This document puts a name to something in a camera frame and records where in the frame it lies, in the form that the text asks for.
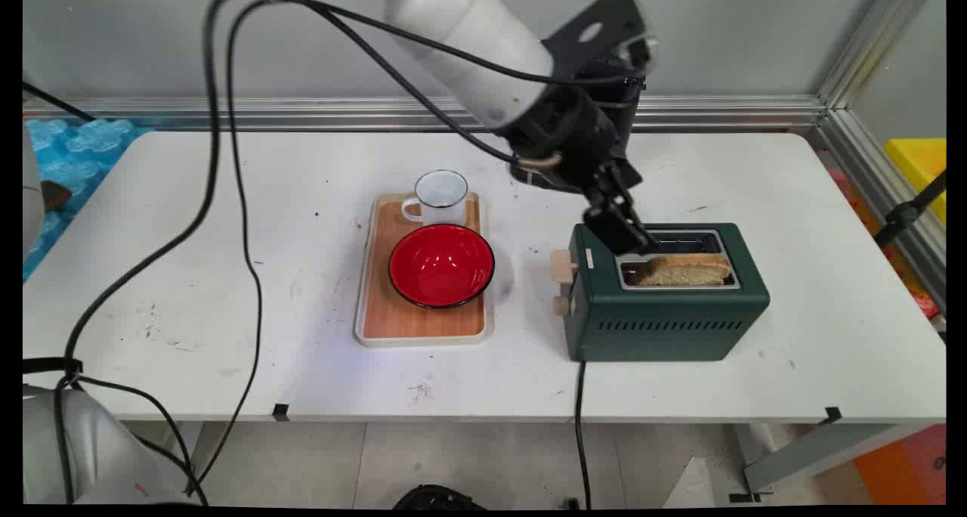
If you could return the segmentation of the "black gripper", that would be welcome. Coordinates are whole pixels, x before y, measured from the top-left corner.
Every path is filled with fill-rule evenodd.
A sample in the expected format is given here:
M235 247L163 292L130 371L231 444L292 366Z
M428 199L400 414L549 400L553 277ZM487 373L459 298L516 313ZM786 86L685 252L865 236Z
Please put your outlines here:
M601 192L604 203L583 212L583 224L615 256L645 255L657 241L633 209L628 189L643 178L626 159L640 86L552 86L522 117L496 131L557 192Z

